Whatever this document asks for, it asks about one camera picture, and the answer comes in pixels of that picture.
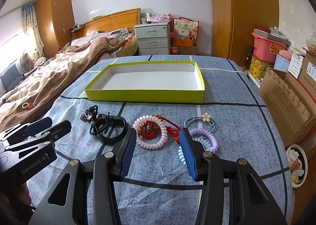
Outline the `light blue box pink lid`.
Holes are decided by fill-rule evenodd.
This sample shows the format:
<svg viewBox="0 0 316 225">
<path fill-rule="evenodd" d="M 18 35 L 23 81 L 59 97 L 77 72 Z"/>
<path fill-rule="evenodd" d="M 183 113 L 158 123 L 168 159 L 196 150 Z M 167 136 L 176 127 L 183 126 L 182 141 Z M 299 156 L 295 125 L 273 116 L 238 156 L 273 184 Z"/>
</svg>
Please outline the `light blue box pink lid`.
<svg viewBox="0 0 316 225">
<path fill-rule="evenodd" d="M 292 54 L 287 50 L 280 50 L 276 55 L 274 69 L 282 72 L 288 72 Z"/>
</svg>

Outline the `red cola can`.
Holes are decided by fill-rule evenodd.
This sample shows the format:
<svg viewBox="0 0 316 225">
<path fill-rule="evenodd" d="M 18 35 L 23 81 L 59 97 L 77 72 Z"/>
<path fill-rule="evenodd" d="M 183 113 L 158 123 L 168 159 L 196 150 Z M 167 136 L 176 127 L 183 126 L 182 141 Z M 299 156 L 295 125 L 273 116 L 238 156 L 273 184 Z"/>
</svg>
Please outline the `red cola can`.
<svg viewBox="0 0 316 225">
<path fill-rule="evenodd" d="M 172 46 L 172 47 L 170 48 L 170 54 L 176 55 L 176 54 L 178 54 L 178 52 L 179 52 L 179 50 L 178 50 L 178 47 L 177 47 L 177 46 Z"/>
</svg>

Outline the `wooden headboard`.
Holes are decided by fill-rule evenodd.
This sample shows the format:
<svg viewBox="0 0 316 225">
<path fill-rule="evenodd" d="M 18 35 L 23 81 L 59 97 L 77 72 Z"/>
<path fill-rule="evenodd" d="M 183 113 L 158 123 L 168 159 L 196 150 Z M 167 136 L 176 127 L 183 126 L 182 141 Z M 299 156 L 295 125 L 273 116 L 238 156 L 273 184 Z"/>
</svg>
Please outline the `wooden headboard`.
<svg viewBox="0 0 316 225">
<path fill-rule="evenodd" d="M 141 9 L 132 8 L 83 23 L 81 28 L 74 32 L 74 39 L 90 35 L 96 31 L 112 32 L 127 28 L 130 32 L 133 32 L 134 26 L 138 24 L 141 24 Z"/>
</svg>

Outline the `pink plastic bin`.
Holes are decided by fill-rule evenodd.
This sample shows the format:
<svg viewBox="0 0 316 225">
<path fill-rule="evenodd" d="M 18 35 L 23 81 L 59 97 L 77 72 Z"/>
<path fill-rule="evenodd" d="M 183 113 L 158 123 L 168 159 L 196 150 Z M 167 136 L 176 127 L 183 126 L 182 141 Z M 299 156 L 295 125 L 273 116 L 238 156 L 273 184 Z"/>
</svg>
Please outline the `pink plastic bin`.
<svg viewBox="0 0 316 225">
<path fill-rule="evenodd" d="M 274 63 L 279 51 L 287 50 L 287 46 L 284 43 L 268 39 L 256 33 L 252 33 L 252 35 L 254 36 L 253 54 L 261 61 Z"/>
</svg>

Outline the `orange box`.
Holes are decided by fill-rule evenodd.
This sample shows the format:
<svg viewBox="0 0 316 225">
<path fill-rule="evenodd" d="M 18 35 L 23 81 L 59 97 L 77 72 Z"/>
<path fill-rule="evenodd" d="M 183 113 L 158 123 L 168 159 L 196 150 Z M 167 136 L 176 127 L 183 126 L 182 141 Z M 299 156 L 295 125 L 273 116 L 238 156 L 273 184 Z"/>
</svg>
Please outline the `orange box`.
<svg viewBox="0 0 316 225">
<path fill-rule="evenodd" d="M 194 47 L 196 44 L 196 41 L 194 39 L 173 39 L 174 46 L 180 46 L 180 47 Z"/>
</svg>

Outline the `white round trash bin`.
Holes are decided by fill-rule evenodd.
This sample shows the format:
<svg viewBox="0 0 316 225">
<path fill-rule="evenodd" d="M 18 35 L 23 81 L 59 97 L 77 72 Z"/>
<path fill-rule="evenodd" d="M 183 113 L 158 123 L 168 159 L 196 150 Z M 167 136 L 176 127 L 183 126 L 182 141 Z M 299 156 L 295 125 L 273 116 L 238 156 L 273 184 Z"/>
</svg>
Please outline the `white round trash bin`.
<svg viewBox="0 0 316 225">
<path fill-rule="evenodd" d="M 291 172 L 292 188 L 301 187 L 308 175 L 308 159 L 304 150 L 297 144 L 290 145 L 286 150 Z"/>
</svg>

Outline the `blue plaid bedsheet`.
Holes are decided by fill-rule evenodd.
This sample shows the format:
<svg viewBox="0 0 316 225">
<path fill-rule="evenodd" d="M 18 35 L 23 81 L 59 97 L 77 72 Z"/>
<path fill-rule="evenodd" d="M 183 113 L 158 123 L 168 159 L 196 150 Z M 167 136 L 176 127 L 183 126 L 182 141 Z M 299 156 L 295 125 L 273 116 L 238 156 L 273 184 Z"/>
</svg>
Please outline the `blue plaid bedsheet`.
<svg viewBox="0 0 316 225">
<path fill-rule="evenodd" d="M 80 114 L 92 106 L 85 87 L 109 64 L 164 60 L 162 55 L 103 60 L 90 68 L 58 97 L 47 115 L 53 123 L 69 120 L 71 132 L 56 142 L 57 159 L 31 178 L 28 188 L 33 206 L 40 203 L 56 177 L 77 158 L 82 162 L 110 151 L 89 133 Z M 246 159 L 262 177 L 288 222 L 293 216 L 292 186 L 287 155 L 272 117 L 256 88 L 240 68 L 227 59 L 191 57 L 205 82 L 202 105 L 99 102 L 99 112 L 119 115 L 128 123 L 143 115 L 161 114 L 182 126 L 186 119 L 209 113 L 217 123 L 218 156 L 236 161 Z M 125 182 L 115 184 L 122 224 L 194 224 L 200 187 L 178 156 L 170 138 L 163 148 L 147 151 L 136 147 Z"/>
</svg>

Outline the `small labelled cardboard box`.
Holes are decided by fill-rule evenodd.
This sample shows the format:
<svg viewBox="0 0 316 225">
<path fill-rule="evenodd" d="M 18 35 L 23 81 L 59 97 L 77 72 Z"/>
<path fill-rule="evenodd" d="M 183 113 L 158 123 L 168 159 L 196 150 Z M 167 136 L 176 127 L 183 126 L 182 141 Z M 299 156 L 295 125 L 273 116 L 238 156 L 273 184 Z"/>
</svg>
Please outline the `small labelled cardboard box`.
<svg viewBox="0 0 316 225">
<path fill-rule="evenodd" d="M 316 83 L 315 54 L 306 50 L 306 55 L 300 72 L 300 82 L 309 90 L 310 93 L 315 92 Z"/>
</svg>

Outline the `brown blanket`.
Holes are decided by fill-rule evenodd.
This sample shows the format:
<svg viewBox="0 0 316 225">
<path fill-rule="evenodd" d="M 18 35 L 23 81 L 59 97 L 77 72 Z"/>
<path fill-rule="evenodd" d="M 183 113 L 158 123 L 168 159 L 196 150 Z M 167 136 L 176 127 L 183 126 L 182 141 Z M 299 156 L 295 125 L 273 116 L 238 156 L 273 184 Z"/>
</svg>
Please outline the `brown blanket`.
<svg viewBox="0 0 316 225">
<path fill-rule="evenodd" d="M 1 98 L 1 131 L 43 117 L 56 98 L 103 54 L 112 57 L 126 42 L 118 37 L 100 37 L 56 54 Z"/>
</svg>

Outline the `large open cardboard box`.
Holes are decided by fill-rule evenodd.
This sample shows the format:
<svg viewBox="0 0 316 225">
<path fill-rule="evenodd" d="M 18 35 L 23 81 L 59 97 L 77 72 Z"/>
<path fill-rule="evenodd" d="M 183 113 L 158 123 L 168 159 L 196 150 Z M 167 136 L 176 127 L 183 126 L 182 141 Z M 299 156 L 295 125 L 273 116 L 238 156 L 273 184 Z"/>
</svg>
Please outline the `large open cardboard box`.
<svg viewBox="0 0 316 225">
<path fill-rule="evenodd" d="M 315 127 L 315 101 L 289 73 L 267 68 L 259 88 L 285 147 L 299 144 Z"/>
</svg>

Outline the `black smart wristband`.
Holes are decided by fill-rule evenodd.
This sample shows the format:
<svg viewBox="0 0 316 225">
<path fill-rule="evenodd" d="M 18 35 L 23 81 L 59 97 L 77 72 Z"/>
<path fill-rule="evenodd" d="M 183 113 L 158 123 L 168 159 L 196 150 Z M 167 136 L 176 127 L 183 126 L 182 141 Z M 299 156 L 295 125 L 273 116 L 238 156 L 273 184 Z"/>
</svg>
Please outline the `black smart wristband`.
<svg viewBox="0 0 316 225">
<path fill-rule="evenodd" d="M 123 117 L 98 114 L 90 122 L 89 133 L 103 144 L 114 145 L 123 140 L 128 129 L 129 125 Z"/>
</svg>

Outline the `brown cardboard box under bag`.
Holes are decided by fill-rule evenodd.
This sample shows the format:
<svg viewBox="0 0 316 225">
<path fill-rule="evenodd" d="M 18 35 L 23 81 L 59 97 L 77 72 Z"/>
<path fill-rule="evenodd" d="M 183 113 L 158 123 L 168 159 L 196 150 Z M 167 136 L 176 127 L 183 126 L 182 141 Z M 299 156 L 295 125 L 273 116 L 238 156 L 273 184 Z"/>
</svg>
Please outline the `brown cardboard box under bag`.
<svg viewBox="0 0 316 225">
<path fill-rule="evenodd" d="M 196 55 L 197 54 L 197 46 L 179 46 L 178 47 L 179 55 Z"/>
</svg>

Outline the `tall wooden wardrobe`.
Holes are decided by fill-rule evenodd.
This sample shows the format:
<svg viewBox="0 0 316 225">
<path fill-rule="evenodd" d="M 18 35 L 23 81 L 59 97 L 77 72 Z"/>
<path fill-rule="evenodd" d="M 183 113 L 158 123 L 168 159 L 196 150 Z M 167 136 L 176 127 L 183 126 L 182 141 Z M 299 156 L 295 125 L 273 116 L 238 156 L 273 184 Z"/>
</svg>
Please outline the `tall wooden wardrobe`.
<svg viewBox="0 0 316 225">
<path fill-rule="evenodd" d="M 279 23 L 278 0 L 212 0 L 212 56 L 242 66 L 253 44 L 253 29 Z"/>
</svg>

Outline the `yellow patterned tin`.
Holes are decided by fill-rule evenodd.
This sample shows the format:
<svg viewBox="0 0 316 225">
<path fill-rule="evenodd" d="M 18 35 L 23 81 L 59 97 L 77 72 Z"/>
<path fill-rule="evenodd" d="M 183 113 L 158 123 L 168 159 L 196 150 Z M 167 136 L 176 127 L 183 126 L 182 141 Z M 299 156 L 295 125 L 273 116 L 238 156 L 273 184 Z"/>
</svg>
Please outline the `yellow patterned tin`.
<svg viewBox="0 0 316 225">
<path fill-rule="evenodd" d="M 251 56 L 249 72 L 255 79 L 263 78 L 268 67 L 273 68 L 274 64 L 262 61 L 255 55 Z"/>
</svg>

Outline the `red tassel knot charm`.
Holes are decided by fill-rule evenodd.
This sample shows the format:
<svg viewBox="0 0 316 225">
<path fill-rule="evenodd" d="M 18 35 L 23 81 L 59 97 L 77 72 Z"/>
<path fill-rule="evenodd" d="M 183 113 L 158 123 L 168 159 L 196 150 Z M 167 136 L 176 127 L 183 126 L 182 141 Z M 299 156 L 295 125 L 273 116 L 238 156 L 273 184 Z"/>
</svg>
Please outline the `red tassel knot charm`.
<svg viewBox="0 0 316 225">
<path fill-rule="evenodd" d="M 174 138 L 174 141 L 177 144 L 180 144 L 179 134 L 181 132 L 181 127 L 179 127 L 176 123 L 173 123 L 169 119 L 165 118 L 162 115 L 156 114 L 155 117 L 160 119 L 163 122 L 168 123 L 170 126 L 166 126 L 167 132 Z"/>
</svg>

